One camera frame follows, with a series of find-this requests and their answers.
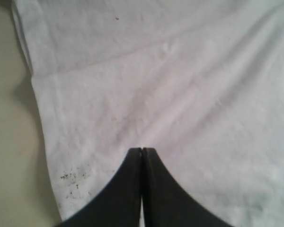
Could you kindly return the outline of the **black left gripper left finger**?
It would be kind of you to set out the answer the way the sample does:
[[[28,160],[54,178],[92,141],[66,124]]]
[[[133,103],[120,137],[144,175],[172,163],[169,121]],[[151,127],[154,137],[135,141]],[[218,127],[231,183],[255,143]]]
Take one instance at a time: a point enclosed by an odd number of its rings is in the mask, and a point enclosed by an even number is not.
[[[119,169],[84,208],[60,227],[138,227],[141,212],[140,148],[128,150]]]

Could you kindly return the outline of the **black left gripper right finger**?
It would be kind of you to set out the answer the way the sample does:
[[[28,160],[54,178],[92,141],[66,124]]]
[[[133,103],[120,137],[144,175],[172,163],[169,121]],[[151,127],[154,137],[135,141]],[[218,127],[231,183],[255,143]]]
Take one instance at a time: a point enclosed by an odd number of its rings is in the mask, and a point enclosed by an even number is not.
[[[229,227],[173,178],[157,151],[142,149],[142,203],[146,227]]]

